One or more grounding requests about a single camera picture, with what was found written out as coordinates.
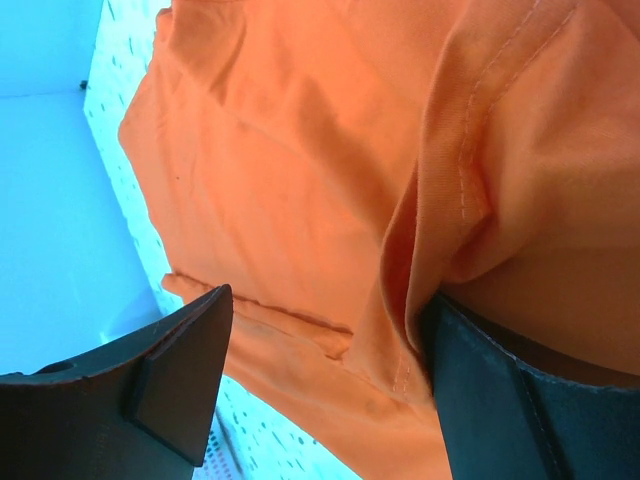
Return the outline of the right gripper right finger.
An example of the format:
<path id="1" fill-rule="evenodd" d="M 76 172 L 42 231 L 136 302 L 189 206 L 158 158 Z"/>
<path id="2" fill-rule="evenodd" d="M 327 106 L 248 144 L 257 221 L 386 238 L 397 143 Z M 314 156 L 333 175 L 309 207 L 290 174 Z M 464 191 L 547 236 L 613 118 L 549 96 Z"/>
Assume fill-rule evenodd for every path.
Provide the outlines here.
<path id="1" fill-rule="evenodd" d="M 443 294 L 419 327 L 454 478 L 638 478 L 638 376 L 562 354 Z"/>

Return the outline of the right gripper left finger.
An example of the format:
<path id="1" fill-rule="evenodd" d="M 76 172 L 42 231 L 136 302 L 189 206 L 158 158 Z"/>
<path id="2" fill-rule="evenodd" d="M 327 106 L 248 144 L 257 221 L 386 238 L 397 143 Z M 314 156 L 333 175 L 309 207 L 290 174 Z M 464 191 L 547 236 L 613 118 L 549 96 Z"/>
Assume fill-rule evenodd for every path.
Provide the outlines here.
<path id="1" fill-rule="evenodd" d="M 191 478 L 204 463 L 232 321 L 222 285 L 86 353 L 2 375 L 2 478 Z"/>

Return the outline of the orange t-shirt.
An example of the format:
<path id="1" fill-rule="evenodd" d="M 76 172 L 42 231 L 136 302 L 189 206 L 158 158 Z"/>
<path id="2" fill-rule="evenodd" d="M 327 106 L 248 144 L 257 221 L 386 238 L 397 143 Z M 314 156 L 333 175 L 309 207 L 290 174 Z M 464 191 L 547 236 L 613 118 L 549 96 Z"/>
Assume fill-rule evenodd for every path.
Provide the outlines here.
<path id="1" fill-rule="evenodd" d="M 438 294 L 639 378 L 635 1 L 174 1 L 119 140 L 226 373 L 365 479 L 456 479 Z"/>

